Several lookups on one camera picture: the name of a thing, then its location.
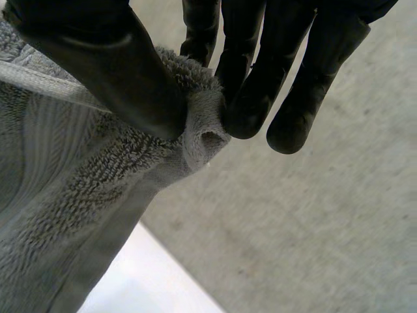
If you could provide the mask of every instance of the black rubber glove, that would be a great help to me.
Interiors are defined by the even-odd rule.
[[[182,134],[185,99],[128,0],[8,0],[4,16],[133,127]]]
[[[266,135],[276,151],[304,145],[340,66],[397,0],[223,0],[225,46],[216,75],[226,97],[223,124],[230,135],[251,138],[262,127],[298,48],[308,46],[290,93]],[[216,41],[219,0],[182,0],[186,41],[181,54],[207,66]],[[250,75],[262,17],[261,49]]]

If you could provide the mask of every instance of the concrete floor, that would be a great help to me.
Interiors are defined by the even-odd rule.
[[[131,1],[154,43],[176,51],[185,34],[180,2]],[[372,25],[301,152],[273,152],[264,127],[252,140],[233,140],[149,207],[144,223],[226,311],[407,311],[414,2],[401,0]]]

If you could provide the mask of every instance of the towel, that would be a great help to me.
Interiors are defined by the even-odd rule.
[[[210,70],[158,53],[188,101],[175,141],[123,123],[0,22],[1,313],[77,312],[158,191],[230,140]]]

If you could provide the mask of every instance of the white surface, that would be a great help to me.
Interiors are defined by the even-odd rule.
[[[138,224],[78,313],[224,313]]]

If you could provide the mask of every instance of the black glove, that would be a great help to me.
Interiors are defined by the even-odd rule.
[[[8,0],[4,16],[121,119],[164,139],[181,135],[185,99],[128,0]]]
[[[226,98],[223,124],[247,139],[261,128],[300,43],[311,30],[290,93],[266,135],[276,151],[291,154],[304,145],[324,96],[340,66],[397,0],[223,0],[225,45],[216,75]],[[182,0],[186,40],[181,54],[207,66],[216,42],[219,0]],[[252,64],[262,17],[261,49]]]

